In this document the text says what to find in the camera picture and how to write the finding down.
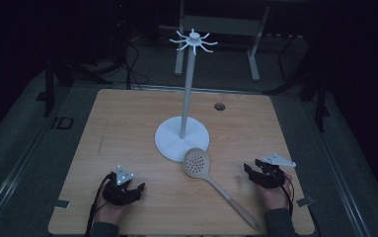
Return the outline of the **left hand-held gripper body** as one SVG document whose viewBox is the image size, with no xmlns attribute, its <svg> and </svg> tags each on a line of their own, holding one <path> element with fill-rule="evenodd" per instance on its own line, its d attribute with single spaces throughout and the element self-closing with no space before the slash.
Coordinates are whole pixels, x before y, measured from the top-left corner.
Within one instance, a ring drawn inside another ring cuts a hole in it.
<svg viewBox="0 0 378 237">
<path fill-rule="evenodd" d="M 131 204 L 138 200 L 138 190 L 129 190 L 128 186 L 133 179 L 133 174 L 117 165 L 114 172 L 107 175 L 103 198 L 117 206 Z"/>
</svg>

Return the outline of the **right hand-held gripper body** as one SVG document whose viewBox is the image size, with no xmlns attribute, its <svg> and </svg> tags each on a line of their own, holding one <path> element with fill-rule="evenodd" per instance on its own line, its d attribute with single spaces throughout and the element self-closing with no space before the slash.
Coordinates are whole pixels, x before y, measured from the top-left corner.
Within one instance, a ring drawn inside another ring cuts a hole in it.
<svg viewBox="0 0 378 237">
<path fill-rule="evenodd" d="M 266 189 L 274 189 L 284 184 L 285 173 L 280 169 L 283 167 L 294 168 L 296 163 L 288 160 L 276 153 L 260 158 L 265 163 L 265 167 L 257 172 L 258 180 L 255 182 Z"/>
</svg>

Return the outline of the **black metal stand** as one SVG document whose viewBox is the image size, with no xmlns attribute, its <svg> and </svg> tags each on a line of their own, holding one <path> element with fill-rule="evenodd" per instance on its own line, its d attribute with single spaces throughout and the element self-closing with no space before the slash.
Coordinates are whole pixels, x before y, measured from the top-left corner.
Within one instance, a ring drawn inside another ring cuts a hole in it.
<svg viewBox="0 0 378 237">
<path fill-rule="evenodd" d="M 44 90 L 37 96 L 38 101 L 45 102 L 45 111 L 43 114 L 45 118 L 50 115 L 54 107 L 54 78 L 57 78 L 58 83 L 61 86 L 71 87 L 74 83 L 74 79 L 71 76 L 72 70 L 82 73 L 85 77 L 96 83 L 111 84 L 111 81 L 103 79 L 95 72 L 92 72 L 81 63 L 66 55 L 49 57 L 45 61 Z"/>
<path fill-rule="evenodd" d="M 324 117 L 329 113 L 325 106 L 327 95 L 328 78 L 321 73 L 310 73 L 305 76 L 299 76 L 288 81 L 274 89 L 264 91 L 264 95 L 277 95 L 299 84 L 303 85 L 299 98 L 303 102 L 310 102 L 314 96 L 316 98 L 315 124 L 320 132 L 324 132 Z"/>
</svg>

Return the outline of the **white desk frame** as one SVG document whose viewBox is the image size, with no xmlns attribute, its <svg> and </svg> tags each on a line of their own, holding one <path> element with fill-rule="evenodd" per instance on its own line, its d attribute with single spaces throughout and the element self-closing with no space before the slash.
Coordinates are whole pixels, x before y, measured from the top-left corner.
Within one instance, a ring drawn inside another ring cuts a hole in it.
<svg viewBox="0 0 378 237">
<path fill-rule="evenodd" d="M 185 48 L 187 44 L 191 45 L 191 42 L 187 42 L 187 39 L 191 39 L 191 32 L 195 32 L 198 35 L 200 33 L 213 33 L 254 38 L 254 44 L 247 49 L 247 59 L 252 80 L 255 82 L 260 81 L 261 75 L 258 69 L 256 54 L 264 34 L 265 23 L 270 12 L 270 7 L 264 7 L 263 11 L 260 13 L 261 18 L 259 20 L 247 20 L 190 15 L 186 13 L 186 8 L 188 5 L 187 1 L 188 0 L 180 0 L 179 27 L 177 29 L 177 35 L 179 38 L 172 39 L 172 42 L 175 42 L 179 46 L 177 50 L 174 73 L 178 76 L 183 74 Z"/>
</svg>

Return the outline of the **person's left hand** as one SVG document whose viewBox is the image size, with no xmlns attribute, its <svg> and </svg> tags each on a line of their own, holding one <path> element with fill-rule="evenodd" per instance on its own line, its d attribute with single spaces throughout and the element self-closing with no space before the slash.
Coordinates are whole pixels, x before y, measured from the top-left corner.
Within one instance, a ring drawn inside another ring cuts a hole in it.
<svg viewBox="0 0 378 237">
<path fill-rule="evenodd" d="M 121 219 L 124 217 L 126 209 L 126 205 L 116 206 L 107 202 L 102 196 L 99 196 L 96 203 L 94 221 L 119 225 Z"/>
</svg>

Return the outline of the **white hook rack stand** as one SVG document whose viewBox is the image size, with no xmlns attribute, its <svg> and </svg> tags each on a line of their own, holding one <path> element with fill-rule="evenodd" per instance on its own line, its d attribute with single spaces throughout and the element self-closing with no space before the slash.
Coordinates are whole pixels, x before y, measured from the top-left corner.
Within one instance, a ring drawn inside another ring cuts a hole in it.
<svg viewBox="0 0 378 237">
<path fill-rule="evenodd" d="M 185 49 L 189 51 L 182 114 L 179 117 L 164 120 L 156 129 L 154 141 L 157 150 L 165 158 L 174 162 L 183 162 L 190 149 L 206 150 L 209 146 L 209 132 L 203 123 L 189 116 L 189 105 L 196 52 L 201 48 L 203 51 L 211 53 L 206 46 L 215 45 L 215 42 L 206 41 L 209 33 L 202 36 L 194 29 L 191 29 L 187 35 L 183 35 L 181 32 L 177 32 L 177 34 L 180 39 L 172 39 L 173 43 L 179 45 L 177 51 L 185 51 Z"/>
</svg>

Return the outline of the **beige slotted spoon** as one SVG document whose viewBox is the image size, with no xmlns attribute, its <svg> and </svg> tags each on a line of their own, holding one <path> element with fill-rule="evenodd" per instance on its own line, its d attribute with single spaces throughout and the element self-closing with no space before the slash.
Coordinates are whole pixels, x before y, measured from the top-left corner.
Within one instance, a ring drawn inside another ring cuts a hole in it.
<svg viewBox="0 0 378 237">
<path fill-rule="evenodd" d="M 210 158 L 206 151 L 201 148 L 190 149 L 185 155 L 183 166 L 184 170 L 190 177 L 206 181 L 219 192 L 250 227 L 255 230 L 261 229 L 261 226 L 256 219 L 232 199 L 232 197 L 211 178 L 209 174 Z"/>
</svg>

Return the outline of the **person's right hand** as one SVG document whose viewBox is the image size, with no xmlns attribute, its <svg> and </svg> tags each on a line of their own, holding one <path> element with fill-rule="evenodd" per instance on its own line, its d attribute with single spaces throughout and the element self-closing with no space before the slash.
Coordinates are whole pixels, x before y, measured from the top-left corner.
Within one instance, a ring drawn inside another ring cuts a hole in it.
<svg viewBox="0 0 378 237">
<path fill-rule="evenodd" d="M 284 184 L 274 189 L 258 186 L 266 210 L 289 209 L 292 197 L 289 179 L 290 177 L 286 176 Z"/>
</svg>

